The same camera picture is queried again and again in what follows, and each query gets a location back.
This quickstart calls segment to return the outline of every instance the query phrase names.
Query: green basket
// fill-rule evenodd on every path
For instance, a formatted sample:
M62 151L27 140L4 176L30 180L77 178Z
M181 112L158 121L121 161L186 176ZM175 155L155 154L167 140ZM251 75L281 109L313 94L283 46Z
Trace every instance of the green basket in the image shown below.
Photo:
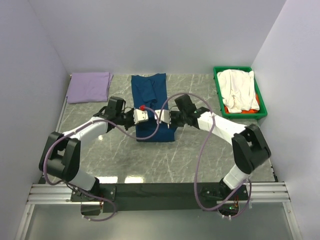
M225 105L223 103L223 98L221 96L220 86L218 82L218 73L228 69L242 70L247 73L252 71L251 67L249 66L215 66L213 68L216 93L218 94L218 97L219 97L222 117L226 119L257 119L257 120L266 117L268 115L268 112L267 112L264 100L262 99L259 87L257 85L256 78L254 78L254 89L255 89L255 94L257 94L259 97L260 110L257 113L226 113Z

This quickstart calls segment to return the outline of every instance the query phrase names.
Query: gray marble tabletop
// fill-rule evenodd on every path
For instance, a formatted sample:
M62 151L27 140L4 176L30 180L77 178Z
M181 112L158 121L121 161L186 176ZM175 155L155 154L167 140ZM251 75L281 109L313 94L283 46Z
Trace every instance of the gray marble tabletop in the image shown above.
M178 92L202 96L213 111L220 115L220 105L212 74L168 74L166 77L168 97ZM133 107L131 75L115 75L109 96L126 100ZM191 97L197 107L204 104ZM106 102L66 104L60 124L60 132L71 130L88 121ZM237 123L257 124L253 119L235 120ZM135 128L128 131L135 134ZM208 133L185 126L175 132L175 141L167 143L137 142L117 129L101 135L81 150L80 167L105 182L131 183L190 183L194 180L197 157ZM212 134L200 162L199 182L218 182L234 165L231 145ZM253 173L255 182L274 182L270 161Z

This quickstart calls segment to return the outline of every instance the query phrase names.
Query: robotic arm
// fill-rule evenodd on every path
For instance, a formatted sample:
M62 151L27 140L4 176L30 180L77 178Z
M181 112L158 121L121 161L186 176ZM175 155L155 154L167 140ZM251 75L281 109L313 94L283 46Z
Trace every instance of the robotic arm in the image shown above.
M217 115L212 116L209 109L205 107L197 108L186 94L177 97L175 103L178 111L163 110L160 118L161 122L167 123L168 127L171 128L183 127L188 124L199 130L209 132L215 121L212 133L232 145L235 165L228 174L219 183L198 184L201 189L200 196L205 200L213 201L214 206L217 204L216 201L226 198L233 189L239 186L243 180L271 156L270 149L259 127L254 124L245 126ZM192 196L192 183L100 184L98 178L80 169L81 146L114 128L113 125L104 121L94 121L108 120L116 125L124 126L126 130L136 124L148 121L147 111L144 111L143 108L141 110L132 108L125 112L125 105L126 101L122 98L111 97L108 105L83 125L63 133L52 132L46 142L39 169L43 171L45 156L53 143L67 134L75 133L53 148L47 162L48 174L69 182L92 195L101 196L103 194L105 197L110 197L117 204L119 210L199 208L194 200L194 195ZM77 132L87 123L93 124ZM240 198L242 198L240 200L246 200L248 195L240 196ZM90 201L83 197L79 199L71 198L71 200L77 202ZM103 207L103 211L110 212L110 209Z

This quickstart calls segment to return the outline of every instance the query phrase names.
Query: white towel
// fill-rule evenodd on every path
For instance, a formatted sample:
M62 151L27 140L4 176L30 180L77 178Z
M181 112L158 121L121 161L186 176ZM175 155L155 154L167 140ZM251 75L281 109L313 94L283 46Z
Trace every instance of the white towel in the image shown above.
M229 113L260 109L256 99L254 71L228 69L218 72L217 77L223 104Z

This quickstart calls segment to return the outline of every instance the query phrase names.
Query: wall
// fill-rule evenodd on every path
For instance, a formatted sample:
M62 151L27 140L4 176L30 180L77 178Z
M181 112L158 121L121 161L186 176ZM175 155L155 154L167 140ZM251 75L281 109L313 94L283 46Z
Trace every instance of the wall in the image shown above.
M305 240L320 234L319 10L287 0L252 66L269 113L261 128Z
M0 236L16 235L67 72L26 0L0 1Z
M69 73L251 65L285 0L29 0Z

